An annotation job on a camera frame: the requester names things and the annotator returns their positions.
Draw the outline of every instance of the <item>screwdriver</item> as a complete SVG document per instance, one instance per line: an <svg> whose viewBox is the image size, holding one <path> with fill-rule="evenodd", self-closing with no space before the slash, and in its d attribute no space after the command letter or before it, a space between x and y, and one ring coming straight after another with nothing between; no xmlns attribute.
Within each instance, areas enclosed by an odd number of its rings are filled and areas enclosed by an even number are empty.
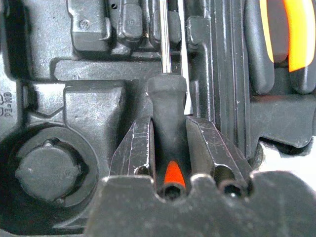
<svg viewBox="0 0 316 237"><path fill-rule="evenodd" d="M156 187L164 184L168 167L173 168L171 174L168 171L168 182L189 186L191 164L184 115L187 84L183 76L171 70L167 0L159 0L159 13L162 74L150 78L147 84L153 103Z"/></svg>
<svg viewBox="0 0 316 237"><path fill-rule="evenodd" d="M169 30L168 30L168 5L167 1L159 1L160 11L160 35L161 37L161 60L162 60L162 72L171 73L171 57L170 57L170 41L169 41ZM184 14L184 3L183 0L178 0L178 11L180 17L181 26L181 43L180 43L180 54L181 54L181 74L186 79L187 83L187 94L184 114L191 115L193 113L192 101L190 95L190 81L189 81L189 65L188 65L188 52L187 52L187 41L186 41L186 30L185 30L185 14Z"/></svg>

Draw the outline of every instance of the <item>black rubber grip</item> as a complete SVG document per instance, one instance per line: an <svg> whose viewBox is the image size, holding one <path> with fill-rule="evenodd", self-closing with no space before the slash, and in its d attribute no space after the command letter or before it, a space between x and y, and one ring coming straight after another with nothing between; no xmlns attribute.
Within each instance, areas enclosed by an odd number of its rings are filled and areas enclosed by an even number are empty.
<svg viewBox="0 0 316 237"><path fill-rule="evenodd" d="M186 187L190 186L191 164L184 116L186 91L186 80L179 75L161 74L148 81L154 112L157 187L163 185L172 160L178 163Z"/></svg>
<svg viewBox="0 0 316 237"><path fill-rule="evenodd" d="M258 94L267 94L274 86L275 71L274 63L270 60L267 52L260 0L246 0L244 29L251 85Z"/></svg>
<svg viewBox="0 0 316 237"><path fill-rule="evenodd" d="M290 73L291 84L296 92L305 95L314 91L316 86L316 60L302 69Z"/></svg>

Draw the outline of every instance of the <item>metal shaft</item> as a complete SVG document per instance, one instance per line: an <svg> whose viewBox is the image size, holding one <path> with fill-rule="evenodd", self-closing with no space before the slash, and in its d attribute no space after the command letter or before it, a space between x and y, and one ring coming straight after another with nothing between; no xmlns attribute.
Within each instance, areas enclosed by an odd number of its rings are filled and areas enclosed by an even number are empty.
<svg viewBox="0 0 316 237"><path fill-rule="evenodd" d="M188 51L187 51L187 40L186 40L186 20L184 13L184 2L178 0L178 11L181 23L181 73L187 82L187 100L184 108L184 114L190 115L193 113L192 101L190 95L190 79L189 79L189 64L188 64Z"/></svg>
<svg viewBox="0 0 316 237"><path fill-rule="evenodd" d="M167 0L159 0L159 15L162 73L171 73Z"/></svg>

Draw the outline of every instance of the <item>black plastic tool case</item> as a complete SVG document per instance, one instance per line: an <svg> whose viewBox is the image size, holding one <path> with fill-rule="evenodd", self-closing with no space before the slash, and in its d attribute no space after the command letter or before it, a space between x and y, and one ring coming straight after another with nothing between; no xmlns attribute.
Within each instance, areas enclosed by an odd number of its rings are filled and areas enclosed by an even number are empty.
<svg viewBox="0 0 316 237"><path fill-rule="evenodd" d="M193 115L251 164L260 138L286 151L306 146L314 95L291 89L286 66L276 68L269 95L249 85L244 0L185 2ZM181 73L176 1L169 11ZM159 38L157 0L0 1L1 236L83 232L114 151L136 119L153 113L145 85L161 73ZM57 155L64 159L50 159Z"/></svg>

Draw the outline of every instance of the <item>orange stripe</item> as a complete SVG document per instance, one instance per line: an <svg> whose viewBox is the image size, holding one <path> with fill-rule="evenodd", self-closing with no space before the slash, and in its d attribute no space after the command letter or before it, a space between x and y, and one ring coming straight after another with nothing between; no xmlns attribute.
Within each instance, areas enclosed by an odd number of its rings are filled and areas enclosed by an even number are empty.
<svg viewBox="0 0 316 237"><path fill-rule="evenodd" d="M181 170L175 161L170 161L164 177L164 183L178 183L185 187L184 179Z"/></svg>
<svg viewBox="0 0 316 237"><path fill-rule="evenodd" d="M307 67L314 59L316 28L312 0L284 0L289 24L289 71Z"/></svg>
<svg viewBox="0 0 316 237"><path fill-rule="evenodd" d="M272 45L270 38L270 30L269 30L269 22L268 22L268 9L267 9L267 0L260 0L260 11L261 11L261 20L263 26L263 33L266 41L266 48L268 56L271 62L274 62L273 53L272 53Z"/></svg>

